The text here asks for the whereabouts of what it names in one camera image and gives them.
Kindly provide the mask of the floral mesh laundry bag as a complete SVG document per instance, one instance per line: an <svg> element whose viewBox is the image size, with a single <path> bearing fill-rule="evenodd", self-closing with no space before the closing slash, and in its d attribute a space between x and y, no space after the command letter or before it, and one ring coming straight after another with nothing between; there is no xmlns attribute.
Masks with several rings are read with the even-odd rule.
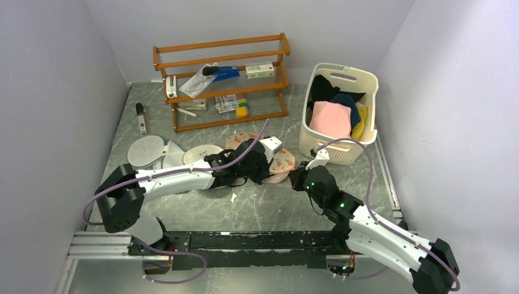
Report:
<svg viewBox="0 0 519 294"><path fill-rule="evenodd" d="M227 138L226 149L236 149L243 141L256 138L257 133L239 132ZM295 167L296 159L293 153L286 148L282 148L274 155L273 163L269 168L270 176L263 180L263 183L278 184L282 182Z"/></svg>

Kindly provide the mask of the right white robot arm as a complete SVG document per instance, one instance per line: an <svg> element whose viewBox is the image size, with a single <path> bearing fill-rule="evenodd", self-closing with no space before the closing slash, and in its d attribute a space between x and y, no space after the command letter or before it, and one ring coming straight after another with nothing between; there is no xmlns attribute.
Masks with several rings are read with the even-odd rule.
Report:
<svg viewBox="0 0 519 294"><path fill-rule="evenodd" d="M308 169L303 162L289 179L334 223L330 246L336 253L366 255L402 275L416 293L449 293L458 287L460 269L443 239L422 238L369 211L362 200L340 190L322 165Z"/></svg>

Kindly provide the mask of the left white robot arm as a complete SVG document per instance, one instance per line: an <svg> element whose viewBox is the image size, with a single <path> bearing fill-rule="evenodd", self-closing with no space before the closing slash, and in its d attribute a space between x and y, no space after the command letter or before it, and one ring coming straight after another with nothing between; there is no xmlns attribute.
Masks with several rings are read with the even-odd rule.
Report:
<svg viewBox="0 0 519 294"><path fill-rule="evenodd" d="M96 190L96 204L107 233L126 232L155 255L167 251L170 238L163 222L142 212L142 206L191 190L235 187L270 176L274 155L282 143L275 137L249 139L237 149L225 149L194 163L160 170L119 166Z"/></svg>

